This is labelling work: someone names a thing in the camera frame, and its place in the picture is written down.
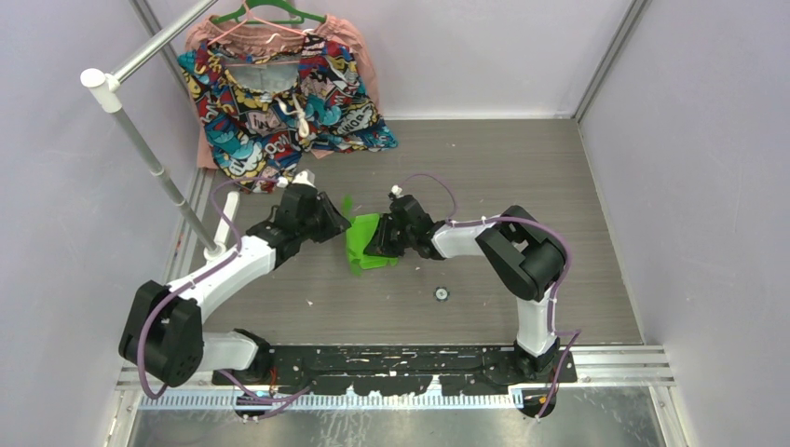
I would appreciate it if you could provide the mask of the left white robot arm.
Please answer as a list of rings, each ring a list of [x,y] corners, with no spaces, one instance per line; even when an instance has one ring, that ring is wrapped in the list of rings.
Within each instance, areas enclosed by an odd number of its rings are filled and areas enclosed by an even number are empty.
[[[167,387],[182,386],[203,372],[263,383],[273,368],[270,343],[242,329],[207,332],[204,322],[248,284],[293,258],[304,242],[325,242],[350,226],[312,183],[286,186],[269,217],[219,258],[169,284],[149,280],[136,291],[120,356],[136,366],[143,386],[150,377]]]

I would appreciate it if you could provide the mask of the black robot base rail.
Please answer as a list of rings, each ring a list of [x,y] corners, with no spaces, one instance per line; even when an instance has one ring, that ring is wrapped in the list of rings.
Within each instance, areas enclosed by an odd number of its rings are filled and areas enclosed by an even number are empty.
[[[503,395],[513,386],[551,386],[578,379],[559,342],[532,357],[510,345],[272,345],[257,338],[252,362],[229,375],[245,386],[317,396],[420,396],[436,385],[449,397]]]

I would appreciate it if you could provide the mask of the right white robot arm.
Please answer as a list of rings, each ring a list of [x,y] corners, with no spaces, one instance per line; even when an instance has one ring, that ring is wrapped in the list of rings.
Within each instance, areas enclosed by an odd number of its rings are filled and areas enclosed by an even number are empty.
[[[364,252],[395,258],[410,249],[435,261],[484,257],[516,298],[518,373],[528,382],[542,381],[558,350],[556,295],[572,261],[562,238],[517,205],[477,221],[440,222],[411,195],[390,199]]]

